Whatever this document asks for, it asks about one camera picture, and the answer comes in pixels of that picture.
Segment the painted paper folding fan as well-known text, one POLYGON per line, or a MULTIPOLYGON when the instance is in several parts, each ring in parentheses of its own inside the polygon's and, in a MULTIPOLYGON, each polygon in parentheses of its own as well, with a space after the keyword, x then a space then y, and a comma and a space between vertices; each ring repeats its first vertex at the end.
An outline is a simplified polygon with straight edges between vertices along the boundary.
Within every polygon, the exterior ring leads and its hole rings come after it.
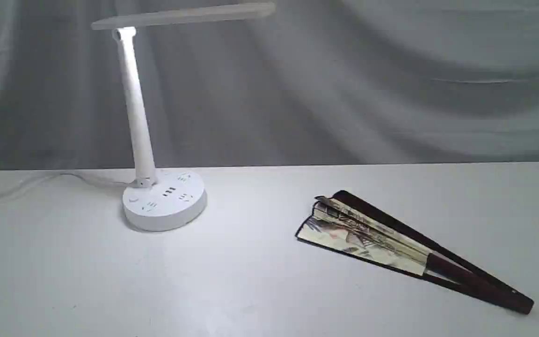
POLYGON ((317 196, 298 241, 528 315, 533 300, 347 190, 317 196))

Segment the white desk lamp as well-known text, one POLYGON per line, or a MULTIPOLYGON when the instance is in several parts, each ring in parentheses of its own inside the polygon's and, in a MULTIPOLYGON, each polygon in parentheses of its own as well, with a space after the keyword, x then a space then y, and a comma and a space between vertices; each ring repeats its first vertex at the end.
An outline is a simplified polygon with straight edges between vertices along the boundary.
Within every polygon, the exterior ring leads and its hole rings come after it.
POLYGON ((180 228, 207 207, 207 192, 199 174, 156 167, 134 46, 137 29, 246 21, 267 17, 275 9, 273 2, 246 2, 114 16, 91 24, 93 30, 109 30, 117 44, 135 168, 135 178, 122 194, 122 205, 126 219, 135 228, 144 232, 180 228))

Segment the grey backdrop cloth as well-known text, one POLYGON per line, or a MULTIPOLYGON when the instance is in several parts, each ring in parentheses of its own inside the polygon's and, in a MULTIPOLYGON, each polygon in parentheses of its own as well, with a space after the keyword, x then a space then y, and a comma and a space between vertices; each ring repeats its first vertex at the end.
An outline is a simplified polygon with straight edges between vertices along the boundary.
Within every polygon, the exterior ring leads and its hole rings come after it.
MULTIPOLYGON (((0 170, 133 167, 120 15, 226 0, 0 0, 0 170)), ((539 161, 539 0, 276 0, 139 28, 159 167, 539 161)))

